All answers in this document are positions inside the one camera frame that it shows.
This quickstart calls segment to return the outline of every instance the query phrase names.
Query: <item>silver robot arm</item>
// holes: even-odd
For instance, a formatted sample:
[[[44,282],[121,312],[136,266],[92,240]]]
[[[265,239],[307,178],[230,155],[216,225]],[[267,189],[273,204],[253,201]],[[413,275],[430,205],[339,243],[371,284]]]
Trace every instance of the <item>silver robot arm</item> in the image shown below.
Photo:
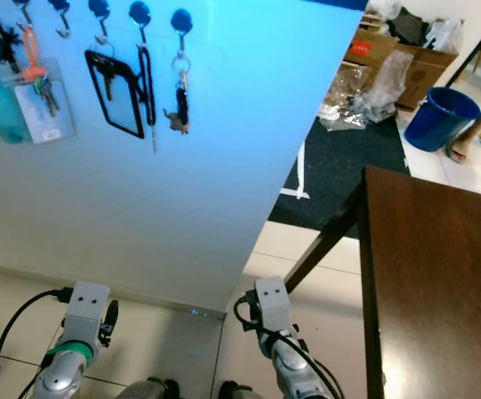
[[[43,360],[31,399],[67,399],[78,391],[83,373],[98,360],[101,346],[110,344],[118,302],[111,302],[103,323],[108,296],[109,288],[105,285],[76,284],[63,321],[63,334]]]
[[[238,314],[238,305],[248,303],[251,322],[242,320]],[[284,282],[279,277],[260,279],[255,289],[246,293],[235,304],[235,314],[243,322],[244,331],[256,330],[258,345],[263,355],[272,360],[277,374],[277,384],[285,399],[338,399],[331,394],[314,368],[308,364],[297,350],[275,335],[286,338],[305,354],[310,360],[307,346],[297,336],[298,328],[290,319],[290,300]],[[261,328],[272,334],[261,331]],[[258,397],[252,393],[245,396],[236,392],[232,397]]]

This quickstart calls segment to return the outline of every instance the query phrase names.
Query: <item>person's foot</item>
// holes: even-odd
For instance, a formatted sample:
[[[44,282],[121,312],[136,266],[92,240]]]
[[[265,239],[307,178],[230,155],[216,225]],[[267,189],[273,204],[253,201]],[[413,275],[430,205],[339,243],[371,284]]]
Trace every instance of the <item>person's foot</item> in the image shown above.
[[[459,164],[463,164],[467,159],[467,149],[467,143],[461,140],[452,139],[449,141],[449,143],[447,143],[445,152],[451,160]]]

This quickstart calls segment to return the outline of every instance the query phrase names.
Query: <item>white wall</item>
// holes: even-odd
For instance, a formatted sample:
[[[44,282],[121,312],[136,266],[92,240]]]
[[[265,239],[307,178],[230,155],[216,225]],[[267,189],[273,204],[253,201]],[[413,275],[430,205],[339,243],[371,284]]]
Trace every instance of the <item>white wall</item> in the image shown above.
[[[464,44],[458,58],[439,79],[437,86],[447,83],[481,40],[481,0],[401,0],[403,6],[424,20],[436,18],[464,19]]]
[[[108,1],[116,57],[137,71],[130,1]],[[30,2],[40,57],[58,60],[78,133],[0,141],[0,266],[223,311],[361,12],[298,0],[146,2],[157,155],[149,134],[139,140],[102,115],[84,58],[100,32],[87,2],[71,0],[67,40],[48,1]],[[169,20],[182,6],[194,16],[187,136],[161,115],[175,107]],[[0,18],[9,26],[22,14],[0,0]]]

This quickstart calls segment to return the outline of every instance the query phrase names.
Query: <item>metal key ring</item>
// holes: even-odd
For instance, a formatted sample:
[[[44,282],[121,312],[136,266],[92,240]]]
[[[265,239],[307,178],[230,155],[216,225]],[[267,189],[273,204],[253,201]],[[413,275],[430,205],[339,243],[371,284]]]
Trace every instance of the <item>metal key ring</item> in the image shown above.
[[[190,60],[183,53],[178,53],[177,57],[172,60],[172,69],[175,73],[188,73],[190,71]]]

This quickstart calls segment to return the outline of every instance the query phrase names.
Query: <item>wooden table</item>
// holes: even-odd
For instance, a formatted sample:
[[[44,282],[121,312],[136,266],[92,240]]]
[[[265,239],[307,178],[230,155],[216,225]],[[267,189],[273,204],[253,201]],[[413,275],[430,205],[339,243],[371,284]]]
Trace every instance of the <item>wooden table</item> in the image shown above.
[[[365,168],[288,292],[356,222],[368,397],[481,399],[481,195]]]

